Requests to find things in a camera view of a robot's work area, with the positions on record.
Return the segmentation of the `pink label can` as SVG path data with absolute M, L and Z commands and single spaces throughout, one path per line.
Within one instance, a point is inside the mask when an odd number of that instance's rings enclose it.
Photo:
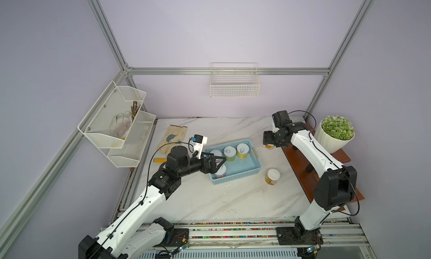
M 218 171 L 217 171 L 216 173 L 214 173 L 214 174 L 213 174 L 213 177 L 214 177 L 215 179 L 223 178 L 223 177 L 225 177 L 225 176 L 226 176 L 226 171 L 227 171 L 227 168 L 226 168 L 225 164 L 223 164 L 223 165 L 218 169 Z
M 221 157 L 223 158 L 223 153 L 220 150 L 212 150 L 210 153 L 215 157 Z

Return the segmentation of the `orange label can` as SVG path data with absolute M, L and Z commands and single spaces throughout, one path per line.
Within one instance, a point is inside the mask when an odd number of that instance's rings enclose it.
M 271 145 L 271 144 L 267 144 L 267 145 L 265 145 L 265 147 L 268 150 L 272 150 L 272 149 L 276 148 L 274 145 Z
M 269 185 L 275 185 L 280 179 L 281 173 L 277 169 L 269 169 L 266 175 L 266 183 Z

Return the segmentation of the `green label can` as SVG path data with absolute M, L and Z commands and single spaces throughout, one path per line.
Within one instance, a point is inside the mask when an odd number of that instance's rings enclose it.
M 227 146 L 223 149 L 223 154 L 228 162 L 233 162 L 236 159 L 236 153 L 236 148 L 232 146 Z

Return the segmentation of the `light blue plastic basket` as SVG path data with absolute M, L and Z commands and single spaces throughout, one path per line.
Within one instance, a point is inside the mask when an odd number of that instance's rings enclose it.
M 255 152 L 254 145 L 250 139 L 241 139 L 238 141 L 206 147 L 204 149 L 204 152 L 210 153 L 213 150 L 223 151 L 228 146 L 237 147 L 239 144 L 242 143 L 246 144 L 249 147 L 247 157 L 245 159 L 237 157 L 233 161 L 226 161 L 224 163 L 224 165 L 226 165 L 226 173 L 224 177 L 216 178 L 214 175 L 209 176 L 209 179 L 214 185 L 222 184 L 244 177 L 249 177 L 260 172 L 260 169 L 263 167 L 263 164 L 261 159 Z

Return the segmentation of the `yellow label can front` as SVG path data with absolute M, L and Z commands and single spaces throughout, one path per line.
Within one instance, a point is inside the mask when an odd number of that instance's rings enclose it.
M 250 147 L 246 143 L 240 143 L 236 147 L 236 155 L 239 159 L 246 159 L 250 151 Z

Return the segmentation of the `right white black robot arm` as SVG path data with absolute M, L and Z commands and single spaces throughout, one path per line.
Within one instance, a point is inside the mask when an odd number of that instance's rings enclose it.
M 263 144 L 275 147 L 292 145 L 309 161 L 319 176 L 313 189 L 313 200 L 307 210 L 295 219 L 297 234 L 319 229 L 325 219 L 356 198 L 357 171 L 336 160 L 314 138 L 303 122 L 293 122 L 286 110 L 272 115 L 275 131 L 263 133 Z

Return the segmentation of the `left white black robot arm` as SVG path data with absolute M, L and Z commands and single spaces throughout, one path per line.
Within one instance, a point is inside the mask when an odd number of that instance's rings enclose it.
M 134 259 L 145 250 L 172 239 L 174 226 L 166 219 L 155 219 L 150 229 L 138 229 L 161 204 L 181 185 L 184 176 L 202 172 L 215 174 L 226 162 L 223 156 L 205 153 L 196 145 L 192 155 L 184 146 L 176 146 L 167 155 L 158 171 L 149 179 L 145 191 L 112 225 L 96 237 L 87 235 L 78 246 L 80 259 Z

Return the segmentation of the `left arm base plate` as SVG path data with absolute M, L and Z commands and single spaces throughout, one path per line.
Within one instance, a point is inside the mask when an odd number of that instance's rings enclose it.
M 159 240 L 159 242 L 152 245 L 151 248 L 182 246 L 188 241 L 189 234 L 190 230 L 186 228 L 174 229 L 171 233 L 167 233 L 164 229 L 157 230 L 152 235 L 156 235 L 156 241 Z

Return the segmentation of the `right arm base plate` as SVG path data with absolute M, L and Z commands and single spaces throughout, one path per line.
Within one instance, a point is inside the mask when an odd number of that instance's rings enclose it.
M 276 235 L 279 245 L 316 245 L 322 244 L 323 239 L 318 229 L 300 231 L 294 227 L 278 227 Z

